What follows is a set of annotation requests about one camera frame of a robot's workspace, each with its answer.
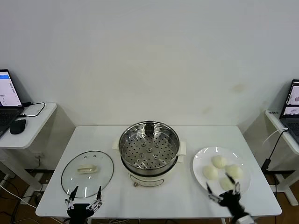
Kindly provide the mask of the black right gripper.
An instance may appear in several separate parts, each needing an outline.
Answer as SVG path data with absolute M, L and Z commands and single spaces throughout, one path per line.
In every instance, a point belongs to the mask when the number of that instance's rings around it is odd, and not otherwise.
M 240 183 L 236 182 L 232 176 L 230 176 L 228 173 L 225 173 L 227 178 L 230 180 L 230 182 L 233 184 L 233 190 L 226 191 L 219 196 L 215 195 L 213 191 L 211 190 L 208 183 L 206 183 L 207 191 L 208 191 L 208 197 L 212 201 L 219 203 L 222 207 L 227 207 L 230 214 L 233 217 L 243 217 L 246 216 L 247 213 L 245 212 L 245 209 L 243 206 L 239 204 L 239 201 L 241 199 L 241 191 L 240 191 Z

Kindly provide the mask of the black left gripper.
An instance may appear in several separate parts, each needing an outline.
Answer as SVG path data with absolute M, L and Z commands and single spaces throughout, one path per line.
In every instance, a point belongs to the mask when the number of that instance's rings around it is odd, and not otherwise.
M 65 199 L 65 205 L 67 208 L 74 208 L 67 210 L 67 214 L 70 217 L 70 224 L 86 224 L 87 219 L 93 215 L 93 211 L 97 211 L 102 206 L 101 199 L 101 186 L 99 187 L 96 200 L 89 203 L 75 203 L 73 201 L 76 197 L 78 186 L 71 192 L 69 198 Z

